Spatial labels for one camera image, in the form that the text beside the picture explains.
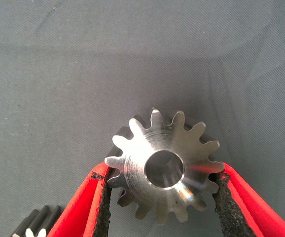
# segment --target spur gear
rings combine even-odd
[[[224,166],[209,161],[208,156],[218,150],[219,142],[200,142],[205,131],[203,122],[185,130],[182,111],[174,115],[171,124],[164,124],[156,109],[150,120],[151,127],[145,128],[132,118],[129,127],[134,136],[131,139],[120,135],[113,137],[122,155],[105,158],[108,166],[119,170],[119,174],[108,180],[108,185],[125,190],[119,198],[119,205],[138,204],[138,219],[155,211],[158,224],[164,225],[168,213],[174,212],[180,222],[185,222],[187,206],[202,211],[206,204],[201,193],[218,191],[219,186],[208,176],[221,172]]]

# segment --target gray fabric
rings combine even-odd
[[[65,205],[112,135],[149,108],[180,109],[285,219],[285,1],[0,0],[0,236]],[[214,213],[139,221],[109,236],[221,236]]]

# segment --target metal gear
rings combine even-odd
[[[138,219],[155,211],[158,224],[164,225],[168,213],[174,212],[180,222],[185,222],[187,206],[203,211],[206,204],[201,193],[218,191],[219,186],[208,176],[221,172],[224,166],[208,157],[218,150],[219,142],[200,142],[205,131],[203,122],[185,130],[182,111],[175,114],[170,125],[164,124],[156,109],[150,120],[151,127],[145,128],[136,118],[130,119],[131,139],[113,136],[122,155],[105,158],[108,166],[119,170],[119,174],[108,180],[108,185],[125,189],[118,204],[127,206],[136,202]]]

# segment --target center hole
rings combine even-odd
[[[147,161],[145,174],[152,184],[160,188],[171,187],[181,179],[183,164],[176,154],[158,151]]]

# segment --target red plastic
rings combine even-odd
[[[92,237],[108,171],[104,162],[91,170],[47,237]]]
[[[229,165],[228,188],[244,214],[248,225],[257,237],[285,237],[285,221],[256,193],[253,188]]]

